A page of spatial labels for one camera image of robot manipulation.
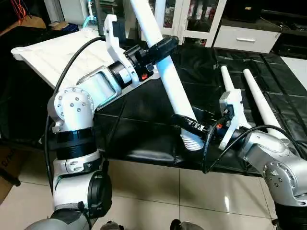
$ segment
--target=white robotic arm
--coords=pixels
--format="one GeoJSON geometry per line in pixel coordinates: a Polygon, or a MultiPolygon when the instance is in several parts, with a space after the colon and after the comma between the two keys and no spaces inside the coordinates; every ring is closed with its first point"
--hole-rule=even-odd
{"type": "MultiPolygon", "coordinates": [[[[108,15],[104,32],[108,52],[115,62],[94,70],[75,86],[57,92],[49,100],[48,114],[55,121],[51,146],[57,152],[53,180],[55,212],[51,219],[39,221],[27,229],[87,230],[91,228],[91,219],[107,213],[112,203],[112,187],[107,175],[108,163],[101,166],[102,157],[96,148],[93,116],[97,108],[149,79],[154,64],[158,66],[161,80],[177,114],[186,148],[202,149],[204,143],[200,137],[206,137],[209,130],[197,123],[169,57],[178,40],[175,37],[162,39],[161,33],[157,34],[157,24],[145,2],[131,1],[149,49],[135,46],[122,53],[117,38],[113,36],[112,25],[116,16],[108,15]]],[[[220,148],[224,151],[221,156],[232,146],[228,143],[234,139],[240,127],[250,128],[245,117],[242,117],[241,93],[235,89],[231,91],[220,99],[223,113],[232,113],[230,126],[223,133],[220,148]]],[[[241,139],[244,141],[240,157],[263,174],[274,201],[284,207],[307,207],[307,162],[269,134],[257,131],[241,139]]]]}

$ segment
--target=black band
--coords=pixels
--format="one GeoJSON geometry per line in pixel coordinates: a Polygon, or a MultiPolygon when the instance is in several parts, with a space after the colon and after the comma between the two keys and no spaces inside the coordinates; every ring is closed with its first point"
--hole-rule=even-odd
{"type": "Polygon", "coordinates": [[[68,160],[91,154],[97,150],[94,129],[91,127],[56,133],[50,143],[50,149],[57,152],[58,160],[68,160]]]}

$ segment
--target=robotic arm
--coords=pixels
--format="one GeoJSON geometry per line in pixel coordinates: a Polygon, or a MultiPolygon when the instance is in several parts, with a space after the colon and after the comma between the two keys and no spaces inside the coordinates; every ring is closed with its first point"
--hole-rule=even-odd
{"type": "MultiPolygon", "coordinates": [[[[136,15],[140,16],[136,2],[144,4],[144,1],[132,1],[136,15]]],[[[91,228],[93,220],[108,212],[112,204],[112,187],[107,175],[108,162],[105,161],[101,166],[102,157],[95,144],[94,112],[149,79],[155,64],[158,63],[161,76],[172,72],[165,63],[178,44],[176,37],[157,39],[153,43],[152,37],[155,35],[147,31],[147,41],[151,40],[149,49],[135,46],[122,53],[118,39],[113,36],[112,25],[115,21],[114,15],[108,15],[104,28],[108,52],[115,62],[108,67],[102,66],[94,70],[81,78],[76,86],[60,90],[49,100],[48,113],[55,122],[50,147],[57,153],[53,180],[55,212],[50,219],[29,226],[29,230],[87,230],[91,228]]],[[[165,85],[170,77],[172,76],[162,79],[165,85]]],[[[172,90],[177,90],[177,95],[180,95],[180,87],[173,87],[172,90]]],[[[176,113],[177,124],[183,129],[182,137],[186,148],[201,149],[203,142],[199,137],[210,140],[214,129],[203,126],[196,121],[193,113],[189,114],[189,103],[187,113],[175,106],[177,101],[184,106],[188,102],[186,97],[178,99],[174,97],[174,91],[166,91],[176,113]]],[[[243,105],[239,99],[242,100],[239,90],[225,92],[220,99],[221,111],[227,118],[218,125],[215,132],[223,139],[220,149],[225,153],[233,146],[229,145],[231,140],[240,141],[239,156],[265,178],[276,203],[280,228],[300,229],[300,225],[295,224],[297,218],[306,221],[307,162],[294,155],[285,142],[275,136],[261,131],[244,135],[251,127],[243,117],[243,105]]]]}

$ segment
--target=white bracket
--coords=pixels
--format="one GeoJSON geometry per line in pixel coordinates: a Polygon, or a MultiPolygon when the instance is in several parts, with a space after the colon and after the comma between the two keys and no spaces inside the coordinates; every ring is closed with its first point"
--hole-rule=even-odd
{"type": "Polygon", "coordinates": [[[116,15],[108,14],[105,19],[104,26],[107,51],[114,61],[121,62],[121,64],[125,67],[125,69],[123,69],[120,73],[124,80],[124,83],[127,83],[128,81],[132,80],[132,86],[137,87],[140,83],[139,77],[132,64],[125,57],[122,50],[120,49],[118,37],[114,37],[113,22],[117,22],[116,15]]]}
{"type": "Polygon", "coordinates": [[[236,129],[240,127],[251,128],[251,125],[247,122],[244,114],[241,90],[234,88],[226,66],[222,66],[221,71],[226,92],[220,98],[220,109],[223,113],[228,105],[232,105],[234,110],[234,117],[231,119],[229,128],[219,146],[219,149],[224,150],[236,129]]]}

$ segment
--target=black leather mat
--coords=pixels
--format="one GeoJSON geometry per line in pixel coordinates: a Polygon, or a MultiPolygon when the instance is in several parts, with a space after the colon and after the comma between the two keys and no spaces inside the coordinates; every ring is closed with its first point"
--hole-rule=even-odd
{"type": "MultiPolygon", "coordinates": [[[[220,115],[219,97],[224,92],[220,67],[227,65],[235,87],[242,89],[248,121],[263,124],[242,72],[249,68],[281,125],[297,140],[307,140],[307,92],[280,57],[181,47],[173,60],[199,120],[202,111],[220,115]]],[[[107,149],[105,144],[100,145],[101,137],[99,146],[111,158],[200,169],[202,152],[184,148],[180,130],[170,124],[172,114],[161,80],[152,80],[97,113],[95,124],[107,124],[112,130],[105,132],[107,149]]],[[[220,154],[217,146],[211,145],[208,164],[220,154]]],[[[225,155],[215,171],[258,175],[253,168],[246,171],[245,162],[233,151],[225,155]]]]}
{"type": "MultiPolygon", "coordinates": [[[[52,90],[24,62],[14,60],[10,50],[63,33],[16,28],[0,38],[3,139],[42,148],[38,140],[45,127],[47,101],[52,90]]],[[[307,92],[279,56],[182,46],[172,58],[195,114],[203,122],[208,120],[204,111],[216,117],[220,115],[219,97],[224,92],[220,67],[227,65],[235,87],[242,89],[248,121],[253,125],[262,124],[242,73],[249,68],[282,127],[307,153],[307,92]]],[[[202,151],[191,153],[184,148],[180,130],[170,124],[172,114],[161,80],[151,80],[96,113],[97,144],[105,156],[114,159],[200,169],[202,151]]],[[[220,153],[217,146],[218,143],[210,146],[208,164],[220,153]]],[[[246,164],[230,151],[214,170],[259,175],[253,168],[247,172],[245,169],[246,164]]]]}

